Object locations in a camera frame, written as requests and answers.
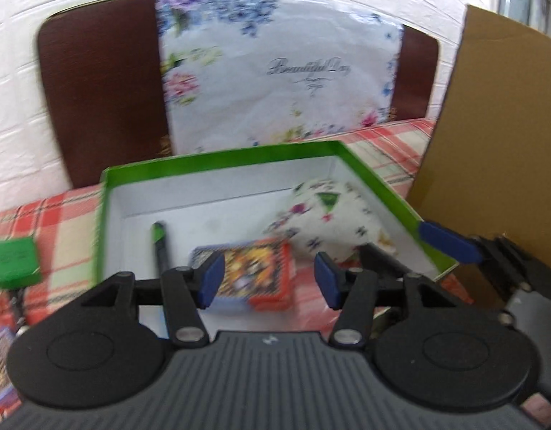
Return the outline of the black yellow pen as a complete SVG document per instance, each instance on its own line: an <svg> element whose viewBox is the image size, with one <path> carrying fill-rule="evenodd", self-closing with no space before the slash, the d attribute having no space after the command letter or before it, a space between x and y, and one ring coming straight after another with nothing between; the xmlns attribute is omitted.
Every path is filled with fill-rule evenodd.
<svg viewBox="0 0 551 430"><path fill-rule="evenodd" d="M162 221L153 223L151 226L151 237L155 254L156 273L160 276L171 267L166 224Z"/></svg>

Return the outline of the red blue card box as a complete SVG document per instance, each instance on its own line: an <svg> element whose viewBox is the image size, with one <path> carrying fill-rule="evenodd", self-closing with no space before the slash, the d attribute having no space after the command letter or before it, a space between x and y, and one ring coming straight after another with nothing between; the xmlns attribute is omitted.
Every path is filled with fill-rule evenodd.
<svg viewBox="0 0 551 430"><path fill-rule="evenodd" d="M290 244L268 238L230 245L201 245L190 264L197 268L211 255L225 257L225 275L210 306L217 312L284 312L293 305L295 261Z"/></svg>

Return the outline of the white patterned drawstring pouch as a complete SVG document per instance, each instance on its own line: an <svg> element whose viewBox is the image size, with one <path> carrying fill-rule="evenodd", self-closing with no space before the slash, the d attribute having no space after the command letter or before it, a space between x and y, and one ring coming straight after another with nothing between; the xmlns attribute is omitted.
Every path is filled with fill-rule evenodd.
<svg viewBox="0 0 551 430"><path fill-rule="evenodd" d="M351 182L329 178L296 185L266 233L287 240L301 258L327 252L335 262L345 262L362 245L397 253L368 199Z"/></svg>

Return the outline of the green cardboard box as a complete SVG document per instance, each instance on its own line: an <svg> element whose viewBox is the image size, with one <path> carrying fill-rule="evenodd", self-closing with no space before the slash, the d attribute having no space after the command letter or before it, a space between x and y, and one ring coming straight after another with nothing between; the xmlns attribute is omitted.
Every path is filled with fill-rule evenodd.
<svg viewBox="0 0 551 430"><path fill-rule="evenodd" d="M349 182L371 204L402 263L434 280L456 263L420 241L420 216L361 159L338 141L266 145L252 149L176 156L108 168L102 175L94 277L119 270L149 277L149 227L162 218L187 262L198 245L263 238L301 182Z"/></svg>

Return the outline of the pink plastic zip bags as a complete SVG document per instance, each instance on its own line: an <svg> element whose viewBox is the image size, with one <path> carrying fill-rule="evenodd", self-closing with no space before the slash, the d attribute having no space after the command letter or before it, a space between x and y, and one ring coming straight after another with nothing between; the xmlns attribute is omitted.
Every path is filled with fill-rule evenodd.
<svg viewBox="0 0 551 430"><path fill-rule="evenodd" d="M326 330L338 319L321 294L311 269L305 268L294 277L293 328L296 330Z"/></svg>

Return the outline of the brown cardboard sheet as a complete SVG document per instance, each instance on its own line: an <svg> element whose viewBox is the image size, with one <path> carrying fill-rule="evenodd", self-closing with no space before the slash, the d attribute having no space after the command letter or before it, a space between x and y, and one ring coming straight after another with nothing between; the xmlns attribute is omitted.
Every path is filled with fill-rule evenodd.
<svg viewBox="0 0 551 430"><path fill-rule="evenodd" d="M463 235L551 267L551 38L469 6L439 119L406 197Z"/></svg>

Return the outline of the plaid tablecloth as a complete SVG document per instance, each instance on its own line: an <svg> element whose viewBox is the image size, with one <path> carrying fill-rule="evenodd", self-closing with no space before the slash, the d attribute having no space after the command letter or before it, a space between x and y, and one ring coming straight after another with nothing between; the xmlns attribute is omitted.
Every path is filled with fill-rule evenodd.
<svg viewBox="0 0 551 430"><path fill-rule="evenodd" d="M344 142L395 192L405 197L430 141L435 121L390 121L327 140ZM38 248L42 282L24 295L29 325L34 325L92 287L100 186L93 185L0 212L0 240L32 236ZM276 314L284 327L293 327L292 309ZM524 404L525 411L544 425L551 424L551 403L540 394Z"/></svg>

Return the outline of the green small box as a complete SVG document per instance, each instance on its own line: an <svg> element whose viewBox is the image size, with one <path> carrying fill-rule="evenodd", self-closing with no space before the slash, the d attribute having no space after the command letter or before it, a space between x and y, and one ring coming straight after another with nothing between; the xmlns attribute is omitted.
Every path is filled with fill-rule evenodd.
<svg viewBox="0 0 551 430"><path fill-rule="evenodd" d="M14 290L41 281L38 248L33 237L0 240L0 289Z"/></svg>

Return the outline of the floral white bag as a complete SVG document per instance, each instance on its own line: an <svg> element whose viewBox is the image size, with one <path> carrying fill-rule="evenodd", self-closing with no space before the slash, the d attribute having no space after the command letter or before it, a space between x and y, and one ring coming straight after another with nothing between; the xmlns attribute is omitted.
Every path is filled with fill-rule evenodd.
<svg viewBox="0 0 551 430"><path fill-rule="evenodd" d="M177 154L294 142L388 119L403 28L334 0L155 0Z"/></svg>

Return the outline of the dark brown headboard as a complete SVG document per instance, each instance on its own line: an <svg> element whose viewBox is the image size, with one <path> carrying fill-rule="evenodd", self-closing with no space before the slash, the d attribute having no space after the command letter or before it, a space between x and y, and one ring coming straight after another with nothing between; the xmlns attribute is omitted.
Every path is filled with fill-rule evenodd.
<svg viewBox="0 0 551 430"><path fill-rule="evenodd" d="M425 116L439 61L435 38L398 23L394 95L388 119L378 124ZM37 45L48 112L73 185L92 185L111 166L177 154L155 0L108 0L60 12L41 26Z"/></svg>

